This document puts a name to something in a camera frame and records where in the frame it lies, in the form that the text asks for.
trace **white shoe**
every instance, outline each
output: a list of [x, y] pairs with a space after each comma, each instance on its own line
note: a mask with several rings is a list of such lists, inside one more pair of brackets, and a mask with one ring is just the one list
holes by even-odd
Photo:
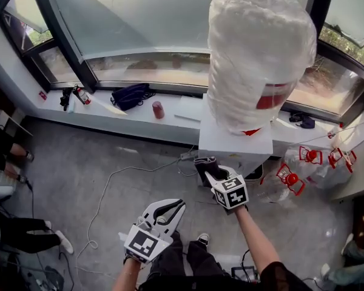
[[65, 235], [63, 235], [60, 230], [57, 230], [55, 232], [55, 235], [57, 235], [60, 238], [61, 245], [66, 249], [67, 253], [72, 255], [74, 253], [74, 248], [70, 243], [70, 241], [65, 237]]
[[52, 224], [51, 224], [51, 222], [50, 221], [44, 221], [44, 224], [46, 225], [46, 227], [48, 228], [48, 230], [46, 230], [46, 232], [49, 232], [49, 231], [51, 231], [51, 229], [52, 229]]
[[159, 222], [166, 223], [166, 218], [164, 216], [157, 217], [157, 223]]
[[346, 239], [346, 242], [345, 242], [345, 246], [344, 248], [341, 250], [341, 255], [344, 255], [344, 250], [346, 248], [346, 246], [353, 240], [353, 233], [350, 233], [348, 238]]
[[327, 279], [329, 272], [330, 272], [329, 264], [325, 263], [324, 265], [322, 265], [322, 267], [321, 267], [321, 276], [322, 276], [323, 280]]
[[207, 233], [202, 233], [200, 236], [198, 236], [197, 241], [199, 241], [200, 243], [204, 244], [206, 247], [207, 245], [209, 245], [209, 234]]

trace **windowsill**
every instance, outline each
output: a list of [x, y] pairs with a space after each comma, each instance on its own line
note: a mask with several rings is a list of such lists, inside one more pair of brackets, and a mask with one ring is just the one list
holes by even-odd
[[[198, 144], [200, 122], [174, 116], [181, 96], [157, 94], [145, 100], [143, 105], [128, 110], [127, 115], [117, 114], [116, 108], [110, 102], [111, 93], [108, 91], [98, 91], [89, 95], [92, 100], [89, 105], [82, 105], [72, 95], [71, 98], [76, 104], [73, 113], [63, 111], [63, 107], [59, 104], [61, 96], [60, 91], [52, 91], [48, 94], [47, 100], [39, 104], [39, 108], [45, 114], [43, 115], [44, 118], [133, 136]], [[162, 103], [166, 114], [163, 119], [154, 117], [152, 112], [154, 101]], [[325, 136], [335, 125], [316, 119], [314, 129], [303, 129], [298, 127], [296, 123], [289, 122], [288, 112], [280, 111], [278, 118], [271, 124], [274, 155], [281, 156], [284, 153], [283, 149], [285, 150], [286, 146], [293, 142]], [[324, 137], [307, 142], [305, 145], [318, 149], [328, 149], [330, 148], [330, 140]]]

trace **white pedestal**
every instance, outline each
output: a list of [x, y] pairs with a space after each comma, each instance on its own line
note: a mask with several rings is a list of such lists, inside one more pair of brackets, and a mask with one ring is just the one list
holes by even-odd
[[252, 136], [233, 135], [217, 125], [204, 94], [198, 149], [199, 157], [215, 156], [245, 177], [272, 155], [270, 122]]

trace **sneaker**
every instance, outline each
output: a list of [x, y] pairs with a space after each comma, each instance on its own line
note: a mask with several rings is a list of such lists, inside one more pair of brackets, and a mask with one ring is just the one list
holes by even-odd
[[28, 159], [30, 162], [32, 162], [34, 160], [34, 156], [31, 154], [30, 151], [26, 151], [27, 154], [25, 156], [26, 159]]
[[209, 245], [209, 234], [202, 233], [200, 236], [198, 236], [197, 241], [204, 244], [206, 247]]
[[18, 180], [21, 184], [25, 184], [27, 182], [27, 177], [18, 175], [16, 180]]
[[348, 238], [346, 239], [346, 242], [345, 242], [345, 246], [344, 248], [341, 250], [341, 255], [344, 255], [344, 250], [346, 248], [346, 246], [353, 240], [353, 233], [350, 233]]
[[159, 217], [157, 217], [157, 223], [159, 223], [159, 222], [166, 223], [167, 221], [164, 216], [159, 216]]
[[51, 222], [50, 221], [44, 221], [44, 224], [46, 225], [46, 227], [48, 228], [47, 230], [46, 230], [46, 232], [49, 232], [49, 231], [51, 231], [51, 229], [52, 229], [52, 224], [51, 224]]
[[330, 272], [329, 264], [325, 263], [324, 265], [322, 265], [322, 267], [321, 267], [321, 276], [322, 276], [323, 280], [328, 279], [329, 272]]
[[65, 237], [65, 235], [63, 235], [60, 230], [57, 230], [55, 232], [55, 235], [60, 238], [61, 245], [66, 249], [67, 253], [72, 255], [74, 253], [74, 248], [73, 248], [72, 244], [70, 243], [70, 241]]

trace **window frame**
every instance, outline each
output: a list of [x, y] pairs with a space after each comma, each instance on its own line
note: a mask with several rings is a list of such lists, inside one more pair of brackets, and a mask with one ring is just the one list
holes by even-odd
[[[70, 32], [68, 31], [58, 10], [55, 0], [36, 0], [39, 10], [53, 38], [28, 49], [24, 53], [21, 53], [12, 40], [8, 30], [6, 29], [2, 18], [4, 8], [9, 1], [10, 0], [0, 0], [0, 26], [24, 65], [46, 92], [49, 92], [50, 90], [62, 90], [65, 87], [72, 87], [74, 84], [80, 84], [89, 93], [94, 93], [96, 90], [114, 90], [141, 83], [133, 81], [99, 81], [88, 62], [83, 59], [79, 49], [75, 44], [75, 41], [71, 37]], [[325, 24], [325, 19], [329, 11], [330, 3], [331, 0], [309, 0], [307, 3], [306, 9], [313, 20], [318, 37]], [[53, 47], [58, 47], [60, 49], [61, 53], [66, 58], [69, 66], [71, 66], [73, 72], [76, 74], [80, 82], [51, 83], [47, 79], [48, 77], [45, 74], [48, 74], [48, 72], [51, 73], [51, 71], [42, 61], [39, 54]], [[350, 71], [357, 73], [358, 76], [364, 80], [364, 66], [361, 65], [361, 63], [357, 62], [346, 53], [343, 53], [339, 49], [319, 39], [317, 40], [317, 54], [344, 66]], [[150, 82], [149, 84], [150, 88], [154, 89], [158, 93], [202, 97], [202, 94], [207, 92], [207, 87], [189, 84], [160, 82]], [[348, 125], [357, 116], [359, 116], [362, 111], [364, 111], [364, 92], [342, 115], [327, 112], [322, 109], [313, 108], [292, 101], [286, 101], [283, 104], [281, 110], [287, 112], [305, 112], [315, 118], [337, 123], [342, 122], [344, 125]]]

